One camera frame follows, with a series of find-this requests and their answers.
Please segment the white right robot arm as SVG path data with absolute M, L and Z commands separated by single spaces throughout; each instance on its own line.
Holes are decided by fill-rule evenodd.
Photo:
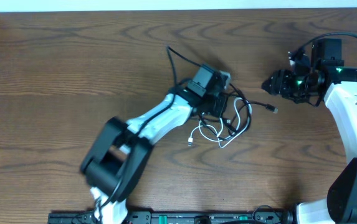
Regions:
M 277 70 L 262 84 L 270 95 L 294 103 L 324 103 L 332 114 L 344 145 L 347 166 L 324 199 L 302 202 L 284 223 L 357 223 L 357 68 L 345 66 L 339 33 L 324 34 L 288 53 L 291 68 Z

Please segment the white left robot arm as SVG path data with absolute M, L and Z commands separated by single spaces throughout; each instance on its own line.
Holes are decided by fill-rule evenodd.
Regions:
M 197 114 L 218 117 L 226 108 L 223 91 L 231 75 L 206 64 L 194 78 L 175 84 L 163 101 L 145 114 L 109 119 L 80 165 L 91 186 L 97 223 L 122 223 L 126 199 L 139 182 L 154 145 Z

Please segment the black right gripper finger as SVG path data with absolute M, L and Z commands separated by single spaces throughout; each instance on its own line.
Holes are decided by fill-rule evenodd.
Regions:
M 270 95 L 277 95 L 278 92 L 275 88 L 275 85 L 271 84 L 271 83 L 263 83 L 261 88 L 266 91 L 268 94 Z
M 262 86 L 274 86 L 279 84 L 280 70 L 274 71 L 265 81 L 262 82 Z

